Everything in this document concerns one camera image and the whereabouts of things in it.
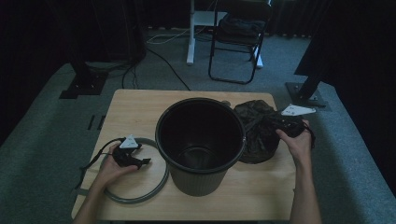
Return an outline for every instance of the white table leg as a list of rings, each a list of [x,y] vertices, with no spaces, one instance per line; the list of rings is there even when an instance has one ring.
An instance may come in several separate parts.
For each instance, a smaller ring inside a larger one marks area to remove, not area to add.
[[[187,53],[187,65],[194,63],[194,52],[195,52],[195,38],[194,38],[194,0],[191,0],[191,11],[190,11],[190,40],[189,40],[189,51]]]

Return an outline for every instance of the tripod base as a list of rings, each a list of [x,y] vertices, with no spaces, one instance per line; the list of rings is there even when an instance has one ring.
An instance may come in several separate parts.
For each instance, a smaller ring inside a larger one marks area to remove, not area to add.
[[[304,106],[304,107],[315,107],[318,110],[332,111],[327,102],[323,101],[318,90],[312,94],[309,99],[300,98],[299,91],[304,83],[287,82],[285,83],[288,88],[289,95],[294,105]]]
[[[91,72],[93,78],[91,84],[81,85],[75,77],[67,91],[62,91],[59,99],[77,99],[79,95],[100,95],[105,86],[108,73]]]

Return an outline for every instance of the person's left hand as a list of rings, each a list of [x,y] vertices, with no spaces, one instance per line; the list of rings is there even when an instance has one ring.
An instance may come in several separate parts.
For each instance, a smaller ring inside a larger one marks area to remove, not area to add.
[[[116,144],[110,147],[108,153],[112,154],[114,149],[118,145],[119,144]],[[104,187],[107,187],[118,177],[122,175],[126,175],[136,170],[137,170],[137,166],[135,165],[119,167],[119,165],[114,161],[113,156],[108,155],[99,171],[98,176],[96,177],[96,180],[99,181],[102,185],[104,185]]]

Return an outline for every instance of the white tag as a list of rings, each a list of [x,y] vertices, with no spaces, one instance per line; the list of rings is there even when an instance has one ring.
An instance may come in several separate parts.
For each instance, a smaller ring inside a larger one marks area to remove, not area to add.
[[[134,148],[138,147],[138,144],[134,140],[134,136],[130,134],[128,137],[126,137],[125,141],[120,145],[120,148]]]
[[[306,108],[298,105],[289,105],[281,113],[283,116],[299,116],[317,112],[315,108]]]

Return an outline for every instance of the black chair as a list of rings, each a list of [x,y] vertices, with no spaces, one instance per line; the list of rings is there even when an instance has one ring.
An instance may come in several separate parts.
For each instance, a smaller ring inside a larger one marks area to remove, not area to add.
[[[250,24],[250,22],[255,21],[255,24],[259,26],[254,26],[256,30],[255,35],[251,35],[251,32],[241,33],[241,31],[227,29],[225,25],[221,25],[222,22],[218,22],[219,12],[227,12],[226,17],[233,17],[234,19],[241,20],[244,24]],[[265,0],[218,0],[215,5],[215,19],[213,25],[213,35],[212,35],[212,45],[210,49],[210,60],[208,74],[210,78],[216,81],[225,81],[238,84],[248,84],[254,78],[254,74],[257,68],[257,61],[260,56],[260,51],[262,48],[262,41],[264,39],[264,32],[267,27],[268,21],[272,16],[272,8]],[[217,48],[216,42],[229,45],[239,45],[246,46],[248,50],[235,50],[235,49],[225,49]],[[225,79],[220,77],[212,76],[212,61],[215,55],[215,49],[230,50],[243,53],[249,53],[250,61],[254,60],[253,70],[251,72],[250,79],[247,81],[243,80],[233,80]]]

